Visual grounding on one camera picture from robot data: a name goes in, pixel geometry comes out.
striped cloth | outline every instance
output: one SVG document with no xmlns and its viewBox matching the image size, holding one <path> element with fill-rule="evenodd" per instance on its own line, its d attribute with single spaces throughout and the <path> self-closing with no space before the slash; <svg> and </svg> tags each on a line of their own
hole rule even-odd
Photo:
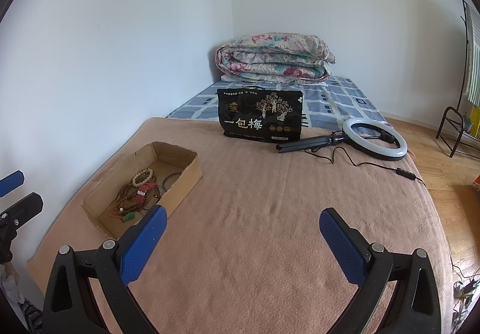
<svg viewBox="0 0 480 334">
<path fill-rule="evenodd" d="M 28 331 L 32 334 L 42 334 L 42 311 L 25 299 L 25 303 L 20 304 L 23 316 L 27 322 Z"/>
<path fill-rule="evenodd" d="M 474 8 L 466 4 L 467 11 L 467 85 L 469 102 L 480 108 L 480 16 Z"/>
<path fill-rule="evenodd" d="M 332 131 L 341 130 L 343 122 L 348 118 L 368 118 L 380 123 L 387 123 L 363 91 L 351 79 L 345 77 L 330 77 L 324 86 L 218 81 L 171 112 L 167 117 L 218 121 L 217 89 L 234 89 L 252 85 L 268 90 L 302 91 L 303 114 L 309 127 Z"/>
</svg>

yellow object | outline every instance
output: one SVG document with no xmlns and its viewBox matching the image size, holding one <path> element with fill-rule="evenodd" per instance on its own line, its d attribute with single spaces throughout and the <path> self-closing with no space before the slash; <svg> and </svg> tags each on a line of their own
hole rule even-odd
<svg viewBox="0 0 480 334">
<path fill-rule="evenodd" d="M 473 136 L 478 136 L 478 129 L 480 128 L 480 109 L 478 109 L 476 106 L 473 106 L 472 111 L 470 112 L 470 120 L 473 122 L 470 133 Z"/>
</svg>

floral quilt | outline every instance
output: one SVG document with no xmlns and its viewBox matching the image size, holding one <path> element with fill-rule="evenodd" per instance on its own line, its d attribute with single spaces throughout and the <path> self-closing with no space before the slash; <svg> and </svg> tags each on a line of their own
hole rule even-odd
<svg viewBox="0 0 480 334">
<path fill-rule="evenodd" d="M 215 63 L 223 81 L 307 85 L 325 83 L 335 56 L 315 35 L 268 33 L 231 39 L 217 50 Z"/>
</svg>

bed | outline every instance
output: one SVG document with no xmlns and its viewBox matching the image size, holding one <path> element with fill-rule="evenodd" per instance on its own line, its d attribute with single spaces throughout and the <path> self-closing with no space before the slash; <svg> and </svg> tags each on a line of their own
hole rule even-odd
<svg viewBox="0 0 480 334">
<path fill-rule="evenodd" d="M 330 77 L 326 85 L 297 85 L 271 82 L 218 81 L 170 113 L 168 118 L 218 121 L 217 89 L 261 86 L 264 89 L 301 90 L 303 113 L 309 127 L 335 131 L 348 118 L 369 118 L 386 123 L 385 118 L 354 82 L 346 77 Z"/>
<path fill-rule="evenodd" d="M 371 166 L 335 164 L 273 144 L 227 138 L 216 122 L 147 120 L 75 194 L 43 238 L 28 269 L 45 292 L 58 249 L 96 249 L 106 236 L 81 208 L 86 195 L 125 157 L 152 141 L 198 153 L 203 178 L 169 218 L 167 229 L 130 290 L 160 333 L 324 333 L 353 296 L 318 230 L 334 207 L 369 242 L 391 252 L 424 248 L 449 332 L 452 267 L 428 190 Z M 327 133 L 304 129 L 303 136 Z M 370 158 L 348 147 L 356 162 Z M 331 149 L 321 153 L 330 155 Z M 411 157 L 395 163 L 418 174 Z M 119 333 L 94 284 L 109 329 Z M 390 296 L 390 285 L 385 296 Z M 366 333 L 386 308 L 384 297 Z"/>
</svg>

blue checkered sheet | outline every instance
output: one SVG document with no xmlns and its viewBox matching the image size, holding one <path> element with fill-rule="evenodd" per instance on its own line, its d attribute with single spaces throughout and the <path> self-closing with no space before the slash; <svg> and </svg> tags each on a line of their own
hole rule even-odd
<svg viewBox="0 0 480 334">
<path fill-rule="evenodd" d="M 343 122 L 348 118 L 369 118 L 386 123 L 385 118 L 358 86 L 351 79 L 345 77 L 330 77 L 326 86 L 218 81 L 167 117 L 218 121 L 217 89 L 233 89 L 242 86 L 261 86 L 271 90 L 301 90 L 303 92 L 303 113 L 309 127 L 335 131 L 341 129 Z"/>
</svg>

